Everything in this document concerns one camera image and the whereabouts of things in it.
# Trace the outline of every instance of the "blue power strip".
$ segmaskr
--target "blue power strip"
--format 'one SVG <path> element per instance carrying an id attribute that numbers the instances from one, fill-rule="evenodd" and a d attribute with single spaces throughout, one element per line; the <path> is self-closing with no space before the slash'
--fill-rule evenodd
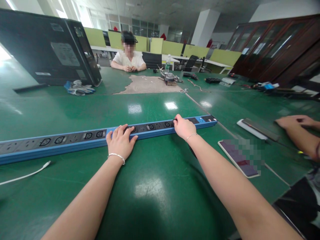
<path id="1" fill-rule="evenodd" d="M 218 122 L 211 115 L 186 119 L 193 122 L 197 129 L 211 127 Z M 131 133 L 130 138 L 138 135 L 139 140 L 175 133 L 173 120 L 135 124 L 128 127 L 132 126 L 135 126 L 135 130 Z M 0 142 L 0 165 L 103 147 L 107 145 L 105 140 L 106 134 L 114 131 L 116 128 L 103 128 Z"/>

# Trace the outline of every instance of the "water bottle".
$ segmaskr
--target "water bottle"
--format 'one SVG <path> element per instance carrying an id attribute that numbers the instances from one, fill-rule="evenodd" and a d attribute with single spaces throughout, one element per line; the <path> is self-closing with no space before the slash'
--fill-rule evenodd
<path id="1" fill-rule="evenodd" d="M 166 66 L 164 68 L 164 72 L 167 74 L 170 70 L 170 66 L 171 66 L 171 55 L 169 54 L 168 55 L 168 59 L 167 59 L 167 62 L 166 62 Z"/>

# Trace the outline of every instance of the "black computer tower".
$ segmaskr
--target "black computer tower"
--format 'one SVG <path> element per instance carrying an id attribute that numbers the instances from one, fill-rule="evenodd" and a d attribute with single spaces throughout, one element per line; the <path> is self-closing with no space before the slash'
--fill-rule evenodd
<path id="1" fill-rule="evenodd" d="M 0 9 L 0 42 L 39 83 L 101 83 L 81 22 Z"/>

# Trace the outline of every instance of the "silver bracelet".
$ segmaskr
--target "silver bracelet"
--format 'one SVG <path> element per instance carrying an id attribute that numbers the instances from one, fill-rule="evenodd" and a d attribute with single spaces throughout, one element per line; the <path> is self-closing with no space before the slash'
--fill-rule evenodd
<path id="1" fill-rule="evenodd" d="M 122 156 L 120 156 L 120 155 L 118 155 L 118 154 L 116 154 L 116 153 L 110 153 L 110 154 L 108 155 L 108 158 L 109 158 L 111 155 L 115 155 L 115 156 L 118 156 L 119 158 L 121 158 L 122 161 L 123 161 L 123 164 L 122 164 L 122 165 L 125 165 L 125 164 L 126 164 L 126 161 L 124 160 L 124 158 L 123 158 Z"/>
<path id="2" fill-rule="evenodd" d="M 193 136 L 193 135 L 198 135 L 198 134 L 197 134 L 197 133 L 192 133 L 189 137 L 191 137 L 191 136 Z"/>

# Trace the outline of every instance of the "hand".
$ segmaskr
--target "hand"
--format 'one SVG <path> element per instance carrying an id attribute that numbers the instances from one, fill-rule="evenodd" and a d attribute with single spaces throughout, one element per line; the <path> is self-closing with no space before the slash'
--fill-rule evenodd
<path id="1" fill-rule="evenodd" d="M 184 119 L 180 114 L 175 117 L 177 120 L 173 120 L 174 130 L 183 140 L 186 140 L 193 133 L 197 133 L 196 126 L 188 119 Z"/>
<path id="2" fill-rule="evenodd" d="M 293 116 L 279 118 L 276 120 L 276 123 L 284 129 L 287 129 L 290 127 L 300 127 L 300 124 L 297 121 L 297 118 L 294 118 Z"/>
<path id="3" fill-rule="evenodd" d="M 132 72 L 132 68 L 129 66 L 123 66 L 123 70 L 126 72 Z"/>
<path id="4" fill-rule="evenodd" d="M 317 122 L 306 115 L 293 115 L 290 117 L 295 118 L 301 126 L 305 126 L 305 127 L 314 127 Z"/>
<path id="5" fill-rule="evenodd" d="M 126 160 L 132 152 L 133 146 L 138 138 L 138 136 L 134 136 L 131 141 L 129 141 L 129 135 L 134 130 L 134 127 L 128 128 L 124 133 L 124 129 L 128 126 L 125 124 L 123 126 L 119 126 L 114 130 L 112 138 L 110 131 L 107 136 L 107 144 L 108 144 L 108 152 L 116 153 Z"/>

